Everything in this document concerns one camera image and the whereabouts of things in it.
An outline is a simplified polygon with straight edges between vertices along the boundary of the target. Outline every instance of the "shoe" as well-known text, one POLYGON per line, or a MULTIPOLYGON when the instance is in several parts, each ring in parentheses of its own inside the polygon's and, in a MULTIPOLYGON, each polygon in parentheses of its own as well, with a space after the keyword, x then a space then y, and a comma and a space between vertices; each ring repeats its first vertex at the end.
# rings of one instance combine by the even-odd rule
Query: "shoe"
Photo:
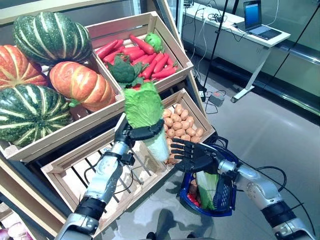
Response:
POLYGON ((154 232, 149 232, 148 235, 146 236, 147 239, 150 239, 150 240, 157 240, 156 238, 156 234, 154 232))

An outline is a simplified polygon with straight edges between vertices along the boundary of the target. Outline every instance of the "table leg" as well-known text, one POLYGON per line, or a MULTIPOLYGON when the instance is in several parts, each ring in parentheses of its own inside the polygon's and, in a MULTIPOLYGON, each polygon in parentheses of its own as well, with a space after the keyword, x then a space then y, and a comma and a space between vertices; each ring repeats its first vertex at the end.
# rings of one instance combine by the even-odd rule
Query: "table leg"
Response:
POLYGON ((256 80, 256 78, 258 76, 258 73, 260 72, 260 70, 264 66, 270 52, 271 52, 271 48, 268 48, 267 51, 261 57, 259 64, 257 65, 255 71, 252 73, 252 76, 250 77, 245 88, 242 89, 240 92, 238 92, 236 95, 234 95, 231 98, 231 102, 236 103, 240 98, 242 98, 244 95, 246 95, 248 92, 250 92, 254 88, 254 86, 252 86, 252 84, 254 83, 254 81, 256 80))

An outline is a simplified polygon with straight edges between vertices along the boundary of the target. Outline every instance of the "wooden crate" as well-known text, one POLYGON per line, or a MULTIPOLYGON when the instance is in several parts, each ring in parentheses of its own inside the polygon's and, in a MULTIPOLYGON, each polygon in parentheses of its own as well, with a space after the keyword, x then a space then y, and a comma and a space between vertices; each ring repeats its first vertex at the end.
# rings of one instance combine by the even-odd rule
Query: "wooden crate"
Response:
MULTIPOLYGON (((101 156, 99 151, 101 152, 102 148, 110 146, 114 136, 115 129, 113 128, 41 168, 72 211, 76 209, 87 189, 84 171, 98 161, 101 156)), ((135 164, 132 166, 133 184, 128 190, 114 195, 111 199, 105 208, 106 212, 100 219, 96 235, 110 225, 170 171, 170 168, 166 167, 162 162, 155 161, 149 155, 147 147, 143 143, 137 141, 132 152, 135 158, 135 164)), ((90 181, 94 171, 89 170, 87 173, 87 179, 90 181)), ((126 189, 131 180, 130 168, 124 166, 115 191, 126 189)))
MULTIPOLYGON (((116 102, 106 106, 105 108, 89 113, 82 106, 77 106, 70 109, 73 116, 73 123, 21 148, 15 145, 11 145, 9 142, 0 140, 0 151, 3 155, 14 161, 30 162, 41 155, 51 151, 52 149, 66 143, 67 141, 75 138, 76 136, 90 130, 108 119, 120 114, 124 110, 125 100, 120 96, 119 85, 110 79, 109 74, 106 72, 106 68, 100 61, 96 61, 95 54, 91 55, 88 62, 83 65, 91 68, 92 70, 100 73, 112 86, 115 91, 116 102)), ((49 67, 43 66, 42 71, 48 74, 49 67)))
POLYGON ((201 142, 206 140, 215 132, 215 129, 208 122, 208 119, 202 114, 184 88, 164 99, 162 103, 166 109, 171 109, 172 112, 177 104, 181 104, 184 109, 187 109, 189 111, 189 116, 194 118, 192 128, 203 128, 204 130, 200 139, 201 142))
MULTIPOLYGON (((147 33, 150 32, 160 36, 165 52, 169 54, 173 61, 177 60, 180 71, 156 82, 155 86, 159 92, 167 90, 173 85, 183 81, 193 67, 184 50, 180 47, 179 43, 155 11, 106 21, 87 26, 86 28, 89 31, 94 49, 98 49, 117 39, 124 39, 124 46, 130 47, 133 45, 129 39, 130 34, 133 34, 141 40, 144 40, 147 33)), ((97 62, 100 62, 104 66, 96 55, 95 57, 97 62)), ((106 71, 109 77, 116 82, 107 68, 106 71)))

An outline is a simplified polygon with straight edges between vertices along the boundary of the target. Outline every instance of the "orange pumpkin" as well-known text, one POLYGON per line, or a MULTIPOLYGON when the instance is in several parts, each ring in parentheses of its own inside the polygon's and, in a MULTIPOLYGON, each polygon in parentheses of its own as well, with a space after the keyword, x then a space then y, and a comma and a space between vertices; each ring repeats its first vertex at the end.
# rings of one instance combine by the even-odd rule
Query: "orange pumpkin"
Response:
POLYGON ((41 66, 29 61, 15 46, 0 45, 0 89, 17 84, 47 85, 41 66))
POLYGON ((73 61, 63 61, 50 71, 50 80, 58 93, 75 99, 95 112, 116 101, 116 95, 103 76, 73 61))

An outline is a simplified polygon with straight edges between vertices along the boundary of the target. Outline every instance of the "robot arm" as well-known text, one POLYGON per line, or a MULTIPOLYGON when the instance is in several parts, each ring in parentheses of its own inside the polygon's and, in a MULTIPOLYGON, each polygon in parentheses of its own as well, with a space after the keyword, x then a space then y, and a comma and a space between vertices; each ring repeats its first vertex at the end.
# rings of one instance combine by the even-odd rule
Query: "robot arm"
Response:
POLYGON ((135 141, 145 140, 157 135, 163 128, 160 119, 153 126, 132 129, 123 114, 115 127, 114 145, 110 152, 104 153, 96 167, 81 202, 70 214, 55 240, 91 240, 99 226, 99 220, 106 205, 116 190, 117 181, 124 165, 133 165, 133 154, 128 154, 135 141))
POLYGON ((276 186, 251 167, 227 161, 215 148, 202 144, 174 139, 172 152, 182 161, 175 165, 183 172, 206 171, 231 178, 237 189, 243 190, 260 209, 278 240, 316 240, 303 222, 284 202, 276 186))

